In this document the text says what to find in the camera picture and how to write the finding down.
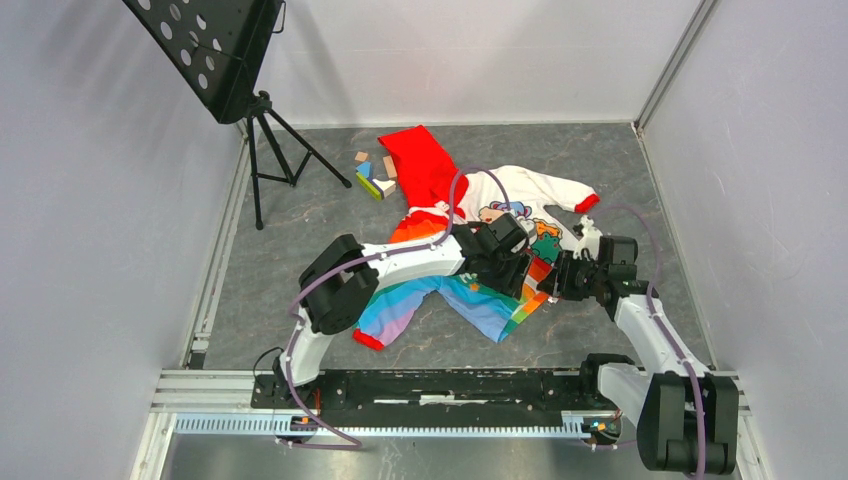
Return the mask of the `long wooden block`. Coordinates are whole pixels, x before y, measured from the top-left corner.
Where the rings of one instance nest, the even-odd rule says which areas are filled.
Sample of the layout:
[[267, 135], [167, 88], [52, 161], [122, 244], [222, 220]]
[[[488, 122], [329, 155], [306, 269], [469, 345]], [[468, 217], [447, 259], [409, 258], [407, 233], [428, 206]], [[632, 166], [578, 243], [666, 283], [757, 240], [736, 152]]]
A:
[[383, 157], [383, 164], [386, 171], [386, 175], [389, 179], [395, 180], [397, 178], [397, 169], [395, 167], [394, 161], [391, 156]]

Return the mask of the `corner aluminium wall profile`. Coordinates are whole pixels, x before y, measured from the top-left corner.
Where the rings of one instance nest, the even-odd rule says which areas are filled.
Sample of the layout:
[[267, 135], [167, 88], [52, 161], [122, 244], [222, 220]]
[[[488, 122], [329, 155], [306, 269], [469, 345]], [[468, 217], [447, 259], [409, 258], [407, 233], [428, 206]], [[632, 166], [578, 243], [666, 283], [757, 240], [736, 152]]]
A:
[[718, 4], [718, 0], [700, 0], [697, 3], [692, 16], [675, 44], [671, 55], [663, 66], [646, 101], [632, 122], [634, 132], [639, 139], [644, 136], [644, 132], [648, 124], [655, 115], [660, 103], [675, 80], [679, 70], [689, 56]]

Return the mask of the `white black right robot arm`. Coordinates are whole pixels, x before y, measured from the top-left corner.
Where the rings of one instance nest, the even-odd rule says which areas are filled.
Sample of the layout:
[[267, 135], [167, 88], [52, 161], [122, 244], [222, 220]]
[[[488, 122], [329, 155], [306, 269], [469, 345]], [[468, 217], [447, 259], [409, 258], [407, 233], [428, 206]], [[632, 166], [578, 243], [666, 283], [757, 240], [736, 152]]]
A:
[[558, 254], [541, 289], [561, 300], [594, 299], [632, 344], [640, 364], [595, 356], [577, 382], [591, 408], [612, 401], [636, 429], [643, 465], [694, 478], [736, 469], [740, 394], [685, 345], [652, 282], [638, 276], [635, 239], [602, 235], [591, 247]]

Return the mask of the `rainbow and white kids jacket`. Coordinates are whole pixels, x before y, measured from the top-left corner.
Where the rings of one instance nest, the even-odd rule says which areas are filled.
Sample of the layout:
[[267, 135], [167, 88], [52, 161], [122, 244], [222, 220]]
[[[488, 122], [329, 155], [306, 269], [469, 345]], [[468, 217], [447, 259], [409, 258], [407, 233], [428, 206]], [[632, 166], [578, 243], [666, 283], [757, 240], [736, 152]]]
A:
[[528, 230], [530, 264], [518, 296], [504, 295], [472, 274], [431, 276], [377, 292], [354, 327], [352, 337], [375, 351], [393, 343], [408, 327], [426, 296], [439, 294], [460, 316], [494, 342], [504, 340], [548, 295], [537, 287], [558, 254], [577, 244], [573, 233], [549, 213], [552, 206], [587, 214], [600, 197], [581, 182], [516, 165], [463, 173], [423, 126], [383, 135], [379, 143], [396, 169], [409, 207], [390, 237], [399, 243], [475, 233], [507, 214]]

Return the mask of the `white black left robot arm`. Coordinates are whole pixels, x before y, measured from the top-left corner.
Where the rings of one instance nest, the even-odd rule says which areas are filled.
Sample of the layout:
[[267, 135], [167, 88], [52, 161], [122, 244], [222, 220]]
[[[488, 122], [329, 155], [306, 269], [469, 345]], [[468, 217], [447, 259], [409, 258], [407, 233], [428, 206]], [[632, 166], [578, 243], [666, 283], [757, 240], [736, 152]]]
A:
[[299, 278], [300, 291], [288, 308], [294, 332], [272, 367], [276, 394], [290, 407], [306, 405], [333, 336], [353, 327], [372, 297], [391, 287], [470, 274], [498, 293], [520, 296], [532, 263], [532, 232], [532, 226], [505, 213], [490, 223], [452, 224], [398, 243], [337, 237]]

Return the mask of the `black perforated music stand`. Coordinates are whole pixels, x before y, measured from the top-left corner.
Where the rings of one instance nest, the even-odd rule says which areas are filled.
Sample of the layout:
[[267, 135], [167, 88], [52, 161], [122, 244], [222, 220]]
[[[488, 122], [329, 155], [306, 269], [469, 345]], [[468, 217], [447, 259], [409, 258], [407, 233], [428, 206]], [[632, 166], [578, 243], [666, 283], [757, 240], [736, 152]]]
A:
[[284, 31], [282, 0], [130, 0], [124, 5], [151, 35], [202, 105], [221, 125], [245, 124], [255, 227], [264, 228], [260, 181], [294, 187], [311, 160], [345, 188], [352, 183], [255, 89], [273, 36]]

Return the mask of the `aluminium frame rail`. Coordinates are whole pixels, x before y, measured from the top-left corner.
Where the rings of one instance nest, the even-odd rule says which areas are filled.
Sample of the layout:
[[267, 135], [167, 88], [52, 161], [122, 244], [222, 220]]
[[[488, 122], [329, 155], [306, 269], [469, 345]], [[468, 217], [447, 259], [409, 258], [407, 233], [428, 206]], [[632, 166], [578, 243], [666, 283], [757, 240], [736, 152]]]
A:
[[302, 400], [266, 371], [166, 370], [151, 410], [178, 433], [356, 438], [568, 438], [620, 433], [627, 421], [574, 369], [326, 370]]

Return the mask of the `beige wooden block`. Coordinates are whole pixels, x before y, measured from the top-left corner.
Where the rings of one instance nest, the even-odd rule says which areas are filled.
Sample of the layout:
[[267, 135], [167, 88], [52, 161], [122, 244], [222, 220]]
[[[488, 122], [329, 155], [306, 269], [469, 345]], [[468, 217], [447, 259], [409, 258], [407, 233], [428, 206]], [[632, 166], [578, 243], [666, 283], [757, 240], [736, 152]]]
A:
[[389, 179], [389, 180], [374, 179], [372, 181], [372, 183], [373, 183], [373, 185], [374, 185], [374, 187], [377, 191], [377, 197], [379, 199], [385, 199], [386, 197], [388, 197], [389, 195], [394, 193], [397, 189], [397, 182], [395, 180], [391, 180], [391, 179]]

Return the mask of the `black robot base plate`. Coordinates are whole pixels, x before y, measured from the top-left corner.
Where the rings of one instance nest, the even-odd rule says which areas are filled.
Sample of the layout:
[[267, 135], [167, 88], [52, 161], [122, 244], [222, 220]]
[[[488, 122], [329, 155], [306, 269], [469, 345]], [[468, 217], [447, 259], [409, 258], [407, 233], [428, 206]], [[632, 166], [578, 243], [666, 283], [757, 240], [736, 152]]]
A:
[[310, 409], [344, 427], [556, 427], [564, 414], [633, 419], [604, 397], [581, 369], [327, 369], [295, 389], [274, 373], [259, 375], [250, 405], [257, 410]]

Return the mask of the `blue wooden block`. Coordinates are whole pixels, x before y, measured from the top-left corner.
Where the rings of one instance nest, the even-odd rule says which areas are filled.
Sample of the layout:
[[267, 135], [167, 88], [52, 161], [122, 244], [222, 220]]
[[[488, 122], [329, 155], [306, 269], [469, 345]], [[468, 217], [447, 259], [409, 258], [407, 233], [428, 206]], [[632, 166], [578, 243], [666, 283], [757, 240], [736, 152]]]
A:
[[359, 177], [371, 180], [373, 178], [373, 165], [370, 161], [360, 162], [356, 166], [356, 172]]

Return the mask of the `green yellow wooden block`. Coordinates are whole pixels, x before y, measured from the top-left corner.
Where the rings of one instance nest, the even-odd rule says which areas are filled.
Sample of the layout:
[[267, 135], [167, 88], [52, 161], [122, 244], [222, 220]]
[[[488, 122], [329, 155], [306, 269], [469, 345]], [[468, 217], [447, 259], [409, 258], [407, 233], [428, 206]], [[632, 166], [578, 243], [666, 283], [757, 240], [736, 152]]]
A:
[[382, 201], [384, 199], [383, 190], [371, 178], [361, 173], [356, 173], [356, 178], [365, 191], [376, 201]]

